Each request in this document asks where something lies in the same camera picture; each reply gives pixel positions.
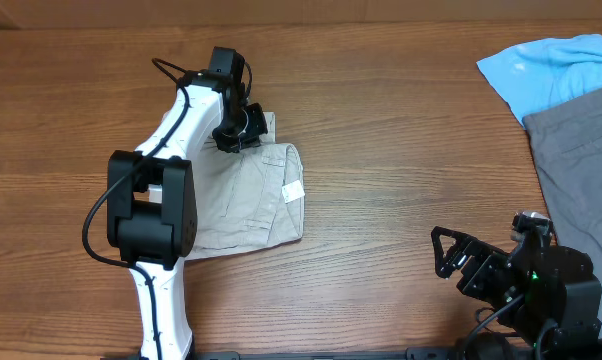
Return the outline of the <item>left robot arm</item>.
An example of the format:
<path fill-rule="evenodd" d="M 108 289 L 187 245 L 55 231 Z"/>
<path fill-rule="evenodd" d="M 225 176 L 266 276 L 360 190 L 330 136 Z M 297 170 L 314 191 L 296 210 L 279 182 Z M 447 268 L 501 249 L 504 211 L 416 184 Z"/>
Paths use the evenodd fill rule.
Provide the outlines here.
<path fill-rule="evenodd" d="M 193 164 L 208 138 L 238 153 L 259 145 L 266 121 L 250 103 L 252 75 L 231 48 L 214 48 L 207 68 L 173 81 L 176 98 L 159 127 L 133 151 L 108 161 L 107 240 L 135 282 L 141 321 L 139 359 L 192 359 L 194 334 L 186 315 L 185 258 L 197 234 Z"/>

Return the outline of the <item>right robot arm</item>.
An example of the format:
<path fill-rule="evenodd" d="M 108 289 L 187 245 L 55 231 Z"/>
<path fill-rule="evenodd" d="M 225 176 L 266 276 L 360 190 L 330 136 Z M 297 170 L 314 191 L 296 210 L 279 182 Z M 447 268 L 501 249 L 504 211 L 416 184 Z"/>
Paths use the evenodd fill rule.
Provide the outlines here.
<path fill-rule="evenodd" d="M 530 345 L 533 359 L 602 359 L 602 285 L 590 257 L 552 244 L 550 224 L 518 225 L 512 234 L 517 246 L 505 252 L 469 234 L 431 232 L 436 274 L 460 271 L 459 291 L 493 308 L 456 345 L 454 358 L 481 359 L 489 351 L 513 358 L 498 336 L 484 331 L 497 321 Z"/>

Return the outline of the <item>beige shorts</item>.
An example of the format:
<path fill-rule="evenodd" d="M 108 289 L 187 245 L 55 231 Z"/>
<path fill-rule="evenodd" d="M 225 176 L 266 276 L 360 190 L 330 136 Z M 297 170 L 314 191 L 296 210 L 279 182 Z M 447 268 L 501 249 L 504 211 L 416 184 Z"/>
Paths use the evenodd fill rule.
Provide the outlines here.
<path fill-rule="evenodd" d="M 303 165 L 297 148 L 276 141 L 265 114 L 261 145 L 225 153 L 207 139 L 193 162 L 198 229 L 189 260 L 248 253 L 294 242 L 304 232 Z"/>

